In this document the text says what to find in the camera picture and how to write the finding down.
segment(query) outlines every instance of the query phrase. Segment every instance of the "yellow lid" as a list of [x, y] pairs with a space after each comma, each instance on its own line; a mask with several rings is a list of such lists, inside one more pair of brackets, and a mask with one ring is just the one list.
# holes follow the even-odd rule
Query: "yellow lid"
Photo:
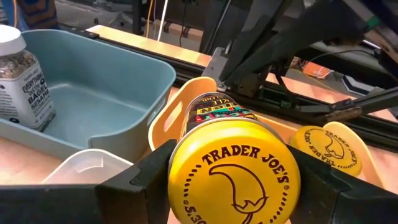
[[357, 176], [361, 173], [362, 165], [348, 138], [341, 131], [304, 126], [294, 134], [290, 145], [336, 169]]
[[229, 119], [182, 139], [168, 191], [183, 224], [285, 223], [299, 198], [300, 173], [286, 145], [260, 122]]

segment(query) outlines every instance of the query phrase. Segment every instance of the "seasoning jar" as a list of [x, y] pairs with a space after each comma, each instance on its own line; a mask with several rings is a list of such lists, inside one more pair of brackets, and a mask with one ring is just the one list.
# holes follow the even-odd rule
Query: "seasoning jar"
[[0, 118], [43, 131], [55, 108], [42, 69], [21, 32], [0, 25]]

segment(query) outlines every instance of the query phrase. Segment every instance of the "yellow tray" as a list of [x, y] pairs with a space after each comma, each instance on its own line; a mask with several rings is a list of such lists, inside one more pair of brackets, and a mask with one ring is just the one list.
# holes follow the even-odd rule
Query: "yellow tray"
[[[186, 82], [152, 122], [148, 136], [151, 150], [157, 149], [169, 139], [179, 139], [184, 113], [189, 103], [198, 95], [216, 90], [217, 86], [212, 78], [199, 77]], [[290, 137], [297, 131], [297, 128], [265, 118], [259, 114], [256, 115], [262, 122], [277, 131], [285, 142], [289, 142]], [[369, 149], [356, 150], [356, 152], [359, 154], [363, 164], [362, 172], [358, 178], [384, 188]]]

